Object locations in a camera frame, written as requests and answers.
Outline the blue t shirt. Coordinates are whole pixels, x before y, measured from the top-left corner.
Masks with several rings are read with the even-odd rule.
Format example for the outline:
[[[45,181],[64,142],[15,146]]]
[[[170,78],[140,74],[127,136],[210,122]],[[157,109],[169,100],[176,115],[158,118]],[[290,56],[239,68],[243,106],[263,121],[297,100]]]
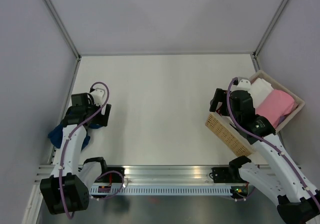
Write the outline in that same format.
[[[61,123],[57,125],[51,132],[49,132],[47,137],[49,138],[50,142],[55,148],[60,149],[62,145],[62,139],[63,139],[63,125]],[[82,147],[81,147],[82,150],[88,146],[88,144],[90,143],[90,140],[91,140],[91,137],[87,133],[82,143]]]

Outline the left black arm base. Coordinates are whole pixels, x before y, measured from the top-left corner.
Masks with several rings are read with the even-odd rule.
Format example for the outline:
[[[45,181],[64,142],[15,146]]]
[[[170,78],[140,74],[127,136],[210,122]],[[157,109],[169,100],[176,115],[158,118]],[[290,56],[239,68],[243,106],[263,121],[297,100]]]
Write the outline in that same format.
[[[108,174],[98,178],[98,183],[108,183],[109,185],[120,184],[122,183],[122,177],[125,177],[124,167],[108,167],[102,172],[102,174],[104,174],[105,172],[108,172]]]

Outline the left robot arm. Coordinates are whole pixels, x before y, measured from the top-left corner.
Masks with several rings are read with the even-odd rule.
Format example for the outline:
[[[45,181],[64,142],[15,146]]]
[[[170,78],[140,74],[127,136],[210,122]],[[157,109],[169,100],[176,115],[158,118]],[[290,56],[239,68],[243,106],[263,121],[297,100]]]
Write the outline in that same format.
[[[86,159],[79,169],[83,146],[89,143],[88,129],[106,127],[111,105],[102,89],[73,94],[71,106],[61,122],[60,156],[49,177],[40,181],[40,191],[52,215],[84,211],[89,206],[90,188],[95,180],[104,182],[109,169],[103,157]]]

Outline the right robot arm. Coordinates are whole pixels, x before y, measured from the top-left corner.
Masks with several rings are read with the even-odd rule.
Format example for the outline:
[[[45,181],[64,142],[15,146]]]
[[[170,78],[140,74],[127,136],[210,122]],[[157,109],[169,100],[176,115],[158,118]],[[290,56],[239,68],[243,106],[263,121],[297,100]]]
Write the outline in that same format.
[[[229,162],[228,176],[253,185],[276,206],[286,224],[305,224],[320,214],[320,191],[302,173],[283,147],[267,118],[256,113],[246,90],[216,89],[210,111],[231,118],[236,131],[263,156],[277,179],[241,155]]]

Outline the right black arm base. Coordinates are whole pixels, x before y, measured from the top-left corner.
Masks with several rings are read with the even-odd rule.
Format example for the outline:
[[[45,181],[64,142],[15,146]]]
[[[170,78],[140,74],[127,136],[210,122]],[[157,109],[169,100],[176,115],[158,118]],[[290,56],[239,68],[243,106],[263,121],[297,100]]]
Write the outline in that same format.
[[[212,167],[209,176],[215,184],[234,183],[235,181],[228,167]]]

